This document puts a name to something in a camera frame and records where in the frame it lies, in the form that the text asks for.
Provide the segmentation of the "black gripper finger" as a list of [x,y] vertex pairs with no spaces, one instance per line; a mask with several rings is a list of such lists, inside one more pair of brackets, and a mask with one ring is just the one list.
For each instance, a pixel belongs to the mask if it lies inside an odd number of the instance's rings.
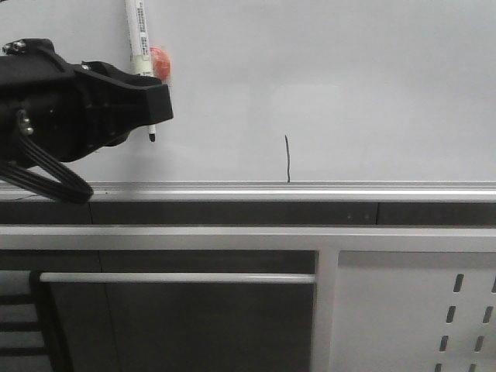
[[128,74],[92,61],[74,68],[86,147],[115,146],[134,129],[173,118],[170,91],[156,77]]

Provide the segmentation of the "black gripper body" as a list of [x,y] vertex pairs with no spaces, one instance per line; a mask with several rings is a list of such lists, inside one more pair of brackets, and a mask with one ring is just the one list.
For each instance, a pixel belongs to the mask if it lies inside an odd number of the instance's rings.
[[34,167],[21,139],[32,140],[60,162],[118,146],[130,129],[132,76],[103,61],[67,62],[49,39],[20,39],[1,57],[1,161]]

